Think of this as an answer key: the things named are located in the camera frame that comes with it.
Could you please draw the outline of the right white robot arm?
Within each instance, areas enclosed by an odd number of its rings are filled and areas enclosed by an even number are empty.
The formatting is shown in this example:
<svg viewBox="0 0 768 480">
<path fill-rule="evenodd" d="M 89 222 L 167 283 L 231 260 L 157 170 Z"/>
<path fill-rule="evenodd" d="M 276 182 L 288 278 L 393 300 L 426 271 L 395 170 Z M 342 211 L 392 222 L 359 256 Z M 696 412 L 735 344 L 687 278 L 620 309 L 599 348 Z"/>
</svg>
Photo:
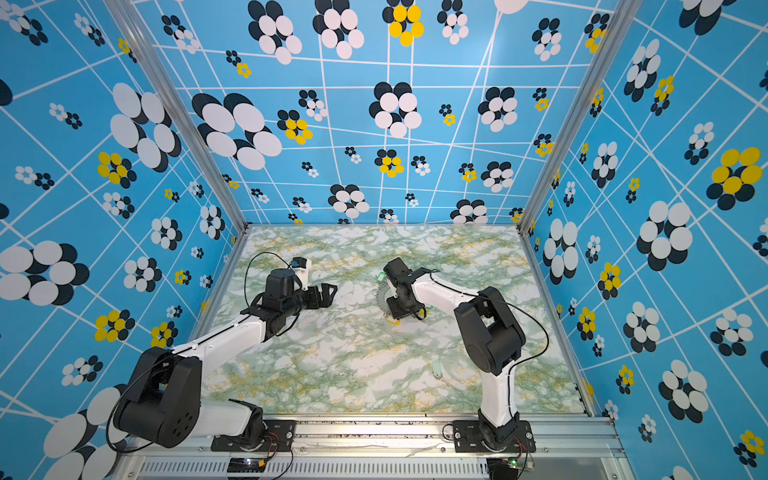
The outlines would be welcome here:
<svg viewBox="0 0 768 480">
<path fill-rule="evenodd" d="M 500 291 L 460 287 L 432 270 L 413 270 L 401 258 L 388 262 L 383 272 L 393 289 L 384 309 L 393 318 L 423 319 L 432 306 L 456 320 L 467 355 L 481 371 L 478 422 L 484 446 L 501 452 L 516 444 L 524 453 L 535 452 L 530 423 L 521 419 L 514 399 L 514 374 L 526 336 Z"/>
</svg>

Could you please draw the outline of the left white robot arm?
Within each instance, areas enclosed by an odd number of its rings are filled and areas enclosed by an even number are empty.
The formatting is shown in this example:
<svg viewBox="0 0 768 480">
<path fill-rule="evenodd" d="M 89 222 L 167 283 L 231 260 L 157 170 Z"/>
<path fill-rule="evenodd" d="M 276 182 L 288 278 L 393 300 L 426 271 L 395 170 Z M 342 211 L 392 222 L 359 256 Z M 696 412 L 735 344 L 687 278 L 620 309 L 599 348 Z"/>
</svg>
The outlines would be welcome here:
<svg viewBox="0 0 768 480">
<path fill-rule="evenodd" d="M 267 441 L 261 407 L 240 400 L 205 401 L 202 386 L 238 354 L 285 334 L 302 311 L 332 305 L 337 286 L 310 285 L 308 269 L 275 269 L 263 292 L 229 323 L 173 349 L 146 350 L 110 413 L 108 428 L 165 448 L 189 437 L 220 437 L 246 450 Z"/>
</svg>

